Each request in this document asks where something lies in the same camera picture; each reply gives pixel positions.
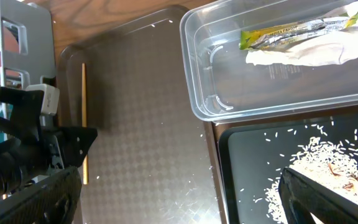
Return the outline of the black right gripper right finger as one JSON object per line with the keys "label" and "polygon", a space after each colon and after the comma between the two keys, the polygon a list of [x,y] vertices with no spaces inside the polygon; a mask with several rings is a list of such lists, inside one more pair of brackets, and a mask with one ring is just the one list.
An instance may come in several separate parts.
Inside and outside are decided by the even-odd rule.
{"label": "black right gripper right finger", "polygon": [[358,223],[358,205],[305,175],[284,168],[278,187],[287,223]]}

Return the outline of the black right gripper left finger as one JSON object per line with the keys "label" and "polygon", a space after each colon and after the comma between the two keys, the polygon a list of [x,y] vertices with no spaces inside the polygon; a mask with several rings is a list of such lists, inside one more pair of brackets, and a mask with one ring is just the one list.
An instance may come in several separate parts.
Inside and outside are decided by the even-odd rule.
{"label": "black right gripper left finger", "polygon": [[82,183],[76,167],[61,170],[0,202],[0,223],[71,223]]}

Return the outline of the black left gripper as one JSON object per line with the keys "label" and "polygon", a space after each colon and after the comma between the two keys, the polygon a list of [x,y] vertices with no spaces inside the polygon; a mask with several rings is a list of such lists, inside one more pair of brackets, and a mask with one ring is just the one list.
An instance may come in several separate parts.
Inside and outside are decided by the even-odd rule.
{"label": "black left gripper", "polygon": [[0,87],[0,102],[12,105],[0,117],[0,131],[12,136],[0,143],[0,174],[42,174],[49,167],[80,167],[98,136],[94,128],[43,127],[44,93]]}

